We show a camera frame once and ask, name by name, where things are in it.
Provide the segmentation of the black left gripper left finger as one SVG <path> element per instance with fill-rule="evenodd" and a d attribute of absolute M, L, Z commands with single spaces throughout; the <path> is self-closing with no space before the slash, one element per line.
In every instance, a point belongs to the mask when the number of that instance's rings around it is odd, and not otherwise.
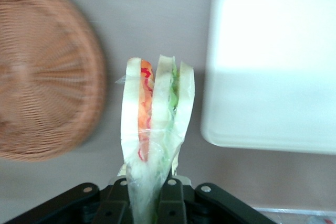
<path fill-rule="evenodd" d="M 7 223 L 133 223 L 126 179 L 103 190 L 80 184 Z"/>

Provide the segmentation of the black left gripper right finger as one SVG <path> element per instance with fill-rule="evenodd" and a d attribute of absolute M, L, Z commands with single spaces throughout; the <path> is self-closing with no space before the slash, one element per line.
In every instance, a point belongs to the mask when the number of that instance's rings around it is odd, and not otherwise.
<path fill-rule="evenodd" d="M 251 206 L 212 183 L 195 189 L 173 178 L 160 193 L 157 223 L 274 223 Z"/>

